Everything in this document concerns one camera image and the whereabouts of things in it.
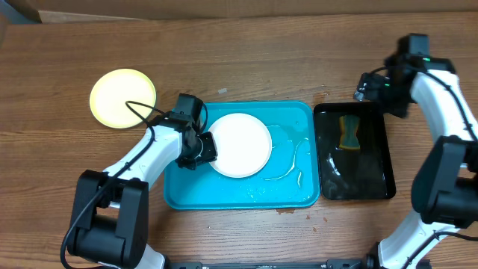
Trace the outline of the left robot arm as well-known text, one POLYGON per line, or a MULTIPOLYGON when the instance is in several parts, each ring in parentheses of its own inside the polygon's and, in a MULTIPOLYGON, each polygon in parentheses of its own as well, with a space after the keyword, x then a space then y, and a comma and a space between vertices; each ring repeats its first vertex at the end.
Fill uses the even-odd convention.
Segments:
POLYGON ((78 178, 71 221, 60 247, 95 268, 166 268, 167 257, 147 243, 149 190, 172 162, 196 170, 215 161, 217 149, 205 130, 208 109, 192 95, 179 95, 176 106, 146 122, 140 142, 102 172, 85 170, 78 178))

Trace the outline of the pink rimmed white plate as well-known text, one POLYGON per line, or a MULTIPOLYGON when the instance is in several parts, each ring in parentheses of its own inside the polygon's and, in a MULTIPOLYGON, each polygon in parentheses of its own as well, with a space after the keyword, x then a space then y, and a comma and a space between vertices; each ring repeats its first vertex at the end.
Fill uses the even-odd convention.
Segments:
POLYGON ((213 169, 223 176, 242 179, 265 167, 272 153, 272 137, 258 118, 244 113, 227 114, 208 130, 217 149, 213 169))

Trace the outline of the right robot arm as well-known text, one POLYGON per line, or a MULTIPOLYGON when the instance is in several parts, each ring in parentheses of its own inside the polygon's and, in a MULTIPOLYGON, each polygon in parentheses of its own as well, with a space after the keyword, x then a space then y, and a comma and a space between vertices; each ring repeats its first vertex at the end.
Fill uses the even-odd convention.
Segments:
POLYGON ((385 59, 382 70, 361 75, 354 98, 376 102, 404 118, 409 104, 422 110, 434 146, 412 183, 412 210, 387 238, 363 258, 362 268, 430 268, 424 256, 447 236, 477 221, 477 120, 451 60, 434 58, 425 34, 408 34, 385 59))

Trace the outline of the green yellow sponge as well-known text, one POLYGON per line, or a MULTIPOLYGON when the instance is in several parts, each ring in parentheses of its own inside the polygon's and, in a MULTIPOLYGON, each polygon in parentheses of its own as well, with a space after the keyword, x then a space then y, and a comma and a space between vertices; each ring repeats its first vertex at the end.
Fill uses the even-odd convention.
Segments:
POLYGON ((356 115, 343 115, 339 118, 339 126, 341 136, 339 140, 339 148, 347 150, 359 150, 360 143, 357 138, 360 118, 356 115))

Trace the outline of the green rimmed plate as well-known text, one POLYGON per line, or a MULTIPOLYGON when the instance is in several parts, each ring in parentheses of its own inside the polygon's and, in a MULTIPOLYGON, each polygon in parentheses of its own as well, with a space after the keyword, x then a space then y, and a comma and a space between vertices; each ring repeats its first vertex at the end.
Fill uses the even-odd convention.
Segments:
POLYGON ((157 93, 152 81, 135 69, 116 69, 103 75, 90 93, 90 110, 103 125, 128 129, 142 122, 127 106, 127 101, 155 106, 157 93))

